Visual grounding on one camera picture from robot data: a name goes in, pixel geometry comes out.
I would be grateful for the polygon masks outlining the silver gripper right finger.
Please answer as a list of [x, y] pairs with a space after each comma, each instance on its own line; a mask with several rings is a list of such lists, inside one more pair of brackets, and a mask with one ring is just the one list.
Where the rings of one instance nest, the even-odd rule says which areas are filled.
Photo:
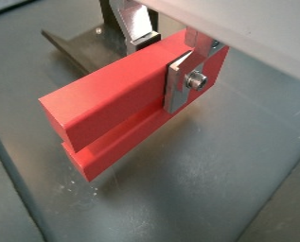
[[190, 91], [201, 91], [208, 83], [203, 74], [205, 62], [221, 51], [225, 44], [186, 27], [185, 44], [190, 50], [168, 65], [164, 109], [177, 112], [190, 99]]

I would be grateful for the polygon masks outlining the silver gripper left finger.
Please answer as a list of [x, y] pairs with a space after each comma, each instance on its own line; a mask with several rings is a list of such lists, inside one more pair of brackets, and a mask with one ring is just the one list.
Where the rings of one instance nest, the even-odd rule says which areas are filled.
[[153, 29], [149, 9], [136, 0], [100, 0], [105, 23], [125, 36], [128, 53], [144, 49], [161, 40]]

